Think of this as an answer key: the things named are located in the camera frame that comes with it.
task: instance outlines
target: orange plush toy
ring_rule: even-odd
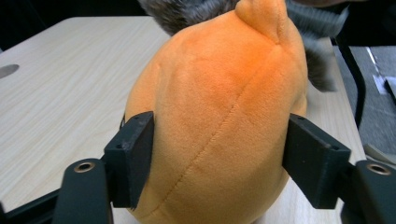
[[[290,113],[304,115],[302,39],[284,0],[236,9],[174,35],[130,93],[126,118],[154,111],[141,223],[250,223],[271,206]]]

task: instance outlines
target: screw hole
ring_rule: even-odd
[[[388,168],[379,165],[379,164],[374,164],[374,163],[370,163],[367,165],[367,168],[369,170],[371,170],[372,172],[379,174],[379,175],[390,175],[391,172]]]
[[[93,162],[90,162],[90,161],[83,162],[83,163],[77,165],[74,170],[76,173],[85,173],[85,172],[88,172],[91,169],[93,169],[94,166],[95,166],[95,163],[93,163]]]

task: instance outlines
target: gray plush toy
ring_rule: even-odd
[[[235,9],[239,0],[138,0],[146,12],[169,35],[197,24],[211,20],[218,15]],[[299,30],[305,48],[308,79],[319,91],[335,91],[329,77],[329,58],[318,43],[322,37],[336,37],[346,19],[347,9],[341,14],[331,13],[314,7],[305,7],[286,0],[288,14]]]

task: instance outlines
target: light wooden tabletop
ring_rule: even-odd
[[[100,158],[118,131],[127,95],[146,63],[169,38],[148,17],[62,21],[0,54],[0,201],[6,211],[58,189],[74,161]],[[332,53],[329,40],[323,44]],[[364,159],[335,58],[338,92],[309,87],[307,117]],[[340,223],[338,211],[311,207],[289,181],[255,223]],[[137,223],[114,209],[116,223]]]

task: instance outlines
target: dark background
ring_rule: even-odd
[[[344,31],[349,45],[396,46],[396,0],[348,6]],[[71,17],[145,15],[136,0],[0,0],[0,49]]]

